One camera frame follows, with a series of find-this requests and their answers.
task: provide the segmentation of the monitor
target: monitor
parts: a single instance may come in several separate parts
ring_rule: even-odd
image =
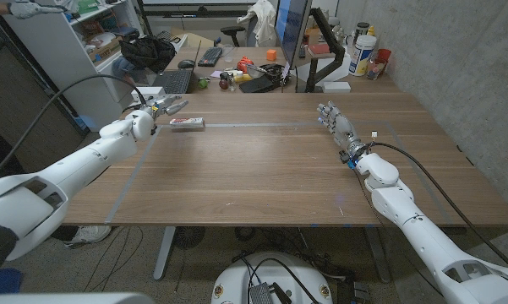
[[[280,0],[276,36],[287,61],[286,70],[295,68],[297,64],[311,6],[312,0]]]

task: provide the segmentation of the table leg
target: table leg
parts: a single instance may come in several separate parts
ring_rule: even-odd
[[[168,226],[163,231],[163,238],[161,239],[160,252],[158,253],[158,259],[156,260],[156,266],[154,267],[154,280],[161,280],[166,270],[167,258],[171,251],[172,239],[175,236],[175,230],[177,227]]]
[[[389,272],[389,264],[385,258],[383,252],[383,246],[381,245],[380,234],[377,228],[364,228],[366,238],[374,257],[375,267],[378,270],[378,276],[383,283],[391,282],[391,273]]]

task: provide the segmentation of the concrete wall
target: concrete wall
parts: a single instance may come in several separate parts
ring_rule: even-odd
[[[347,33],[358,21],[375,26],[392,50],[395,83],[508,203],[508,0],[340,0],[337,17]],[[508,255],[508,234],[494,243]],[[483,247],[468,251],[491,257]]]

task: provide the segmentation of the person's leg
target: person's leg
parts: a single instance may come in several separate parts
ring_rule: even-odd
[[[60,241],[69,242],[74,239],[78,230],[78,226],[61,225],[51,234],[51,237]]]
[[[97,243],[103,241],[109,233],[111,232],[111,226],[109,225],[94,225],[94,226],[61,226],[58,229],[61,229],[62,227],[68,230],[69,233],[67,236],[71,236],[71,228],[73,227],[76,229],[76,232],[73,236],[71,236],[71,239],[69,240],[62,240],[64,242],[64,245],[67,248],[75,249],[77,247],[81,247],[84,244],[91,244],[91,243]]]

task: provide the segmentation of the monitor stand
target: monitor stand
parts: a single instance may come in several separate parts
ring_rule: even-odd
[[[344,47],[338,44],[335,36],[332,34],[329,23],[327,22],[327,19],[323,15],[323,12],[321,12],[321,9],[320,8],[310,9],[310,15],[314,16],[315,22],[320,27],[321,34],[323,34],[325,41],[329,45],[329,51],[335,54],[335,60],[329,63],[328,66],[322,68],[319,72],[317,72],[318,58],[312,58],[306,85],[299,85],[297,87],[297,93],[322,93],[323,90],[321,89],[321,87],[316,86],[315,84],[319,83],[319,81],[329,76],[329,74],[331,74],[337,68],[339,68],[343,63],[344,55],[346,54],[346,50],[344,49]]]

